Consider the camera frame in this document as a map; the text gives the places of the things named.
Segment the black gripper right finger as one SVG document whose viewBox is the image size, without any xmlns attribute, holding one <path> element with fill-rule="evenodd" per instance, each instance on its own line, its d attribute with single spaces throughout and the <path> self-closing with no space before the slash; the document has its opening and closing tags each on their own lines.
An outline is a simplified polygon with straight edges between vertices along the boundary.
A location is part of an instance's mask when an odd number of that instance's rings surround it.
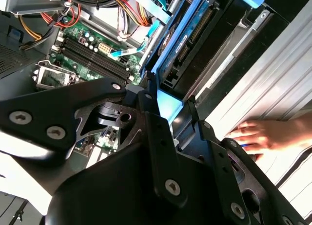
<svg viewBox="0 0 312 225">
<path fill-rule="evenodd" d="M 173 122 L 189 198 L 184 225 L 303 225 L 305 220 L 243 149 L 218 140 L 195 98 Z"/>
</svg>

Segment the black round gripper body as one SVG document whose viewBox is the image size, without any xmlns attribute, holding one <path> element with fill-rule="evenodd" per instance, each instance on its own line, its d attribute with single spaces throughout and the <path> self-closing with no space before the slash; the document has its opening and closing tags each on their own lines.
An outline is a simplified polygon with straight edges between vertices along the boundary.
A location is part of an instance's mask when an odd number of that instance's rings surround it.
<svg viewBox="0 0 312 225">
<path fill-rule="evenodd" d="M 177 208 L 156 196 L 147 150 L 132 145 L 68 178 L 48 208 L 48 225 L 223 225 L 226 223 L 212 171 L 178 155 L 180 188 L 188 194 Z"/>
</svg>

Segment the person's bare hand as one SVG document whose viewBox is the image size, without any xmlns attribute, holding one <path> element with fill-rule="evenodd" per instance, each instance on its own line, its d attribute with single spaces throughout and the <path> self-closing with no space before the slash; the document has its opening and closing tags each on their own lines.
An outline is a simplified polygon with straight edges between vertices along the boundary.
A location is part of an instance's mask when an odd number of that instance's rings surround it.
<svg viewBox="0 0 312 225">
<path fill-rule="evenodd" d="M 245 121 L 226 136 L 235 140 L 247 154 L 264 155 L 284 150 L 294 139 L 286 121 Z"/>
</svg>

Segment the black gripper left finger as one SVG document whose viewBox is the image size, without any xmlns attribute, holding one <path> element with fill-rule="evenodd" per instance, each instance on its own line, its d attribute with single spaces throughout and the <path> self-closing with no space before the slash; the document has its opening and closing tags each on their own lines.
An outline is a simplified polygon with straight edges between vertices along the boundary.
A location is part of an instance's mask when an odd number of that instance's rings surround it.
<svg viewBox="0 0 312 225">
<path fill-rule="evenodd" d="M 147 73 L 143 82 L 145 88 L 137 93 L 101 78 L 2 101 L 0 133 L 8 142 L 0 149 L 60 165 L 77 141 L 116 126 L 121 130 L 117 153 L 132 145 L 144 147 L 156 196 L 183 207 L 187 194 L 179 185 L 181 170 L 168 122 L 159 113 L 156 75 Z"/>
</svg>

